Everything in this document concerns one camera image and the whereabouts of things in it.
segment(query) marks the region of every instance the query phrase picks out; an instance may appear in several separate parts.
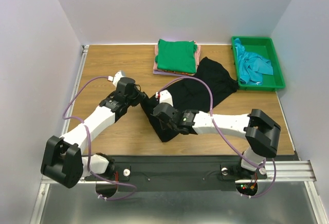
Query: gray wall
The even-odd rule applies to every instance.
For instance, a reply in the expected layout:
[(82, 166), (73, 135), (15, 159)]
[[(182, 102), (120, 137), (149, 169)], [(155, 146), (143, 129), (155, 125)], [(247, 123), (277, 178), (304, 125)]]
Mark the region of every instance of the gray wall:
[(287, 87), (279, 93), (303, 160), (311, 160), (328, 211), (329, 3), (292, 0), (272, 38)]
[(271, 35), (291, 0), (59, 0), (83, 44)]
[(58, 0), (0, 0), (0, 223), (29, 223), (80, 43)]

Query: green plastic bin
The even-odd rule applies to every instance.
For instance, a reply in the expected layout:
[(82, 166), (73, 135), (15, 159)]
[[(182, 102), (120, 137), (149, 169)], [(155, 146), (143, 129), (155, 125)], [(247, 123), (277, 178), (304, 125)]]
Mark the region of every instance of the green plastic bin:
[[(237, 63), (237, 56), (235, 50), (234, 39), (239, 38), (246, 51), (255, 52), (261, 56), (269, 59), (273, 67), (273, 75), (263, 74), (262, 85), (242, 84), (240, 82), (239, 66)], [(232, 50), (234, 55), (234, 63), (236, 68), (237, 80), (240, 89), (243, 90), (262, 90), (262, 91), (276, 91), (283, 89), (286, 85), (282, 76), (280, 64), (274, 49), (274, 44), (271, 38), (260, 38), (256, 36), (233, 36), (232, 37)]]

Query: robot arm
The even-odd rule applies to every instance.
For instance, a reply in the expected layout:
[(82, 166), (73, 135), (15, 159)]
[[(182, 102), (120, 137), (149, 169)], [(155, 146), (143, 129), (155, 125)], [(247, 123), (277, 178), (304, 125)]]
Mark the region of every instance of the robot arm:
[[(138, 105), (146, 94), (138, 89), (135, 80), (127, 78), (120, 71), (113, 79), (116, 90), (109, 94), (96, 107), (95, 111), (73, 130), (61, 137), (48, 139), (41, 166), (41, 173), (58, 183), (71, 188), (81, 176), (88, 176), (87, 158), (82, 157), (88, 145), (85, 125), (93, 141), (103, 130), (117, 122), (130, 106)], [(104, 155), (93, 155), (90, 168), (97, 174), (104, 173), (110, 160)]]
[[(253, 109), (245, 115), (213, 115), (198, 110), (179, 111), (172, 106), (168, 91), (157, 94), (159, 104), (154, 108), (153, 115), (162, 123), (162, 128), (170, 128), (181, 134), (218, 134), (212, 119), (224, 135), (246, 139), (250, 147), (244, 156), (257, 165), (265, 158), (277, 155), (281, 127), (273, 119), (259, 109)], [(241, 168), (249, 172), (256, 167), (242, 159)]]

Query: green shirt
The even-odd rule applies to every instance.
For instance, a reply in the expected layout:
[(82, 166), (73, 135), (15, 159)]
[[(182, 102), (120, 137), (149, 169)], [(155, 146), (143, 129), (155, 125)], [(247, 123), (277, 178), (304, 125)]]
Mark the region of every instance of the green shirt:
[(197, 45), (192, 42), (158, 42), (159, 53), (155, 57), (158, 69), (196, 73), (194, 53)]

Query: stack of clothes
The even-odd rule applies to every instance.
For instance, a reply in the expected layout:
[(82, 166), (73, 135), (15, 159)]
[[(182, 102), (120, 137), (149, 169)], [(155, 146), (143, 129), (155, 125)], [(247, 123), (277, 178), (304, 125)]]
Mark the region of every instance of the stack of clothes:
[(201, 46), (195, 41), (167, 42), (160, 39), (154, 51), (153, 74), (191, 76), (199, 66)]

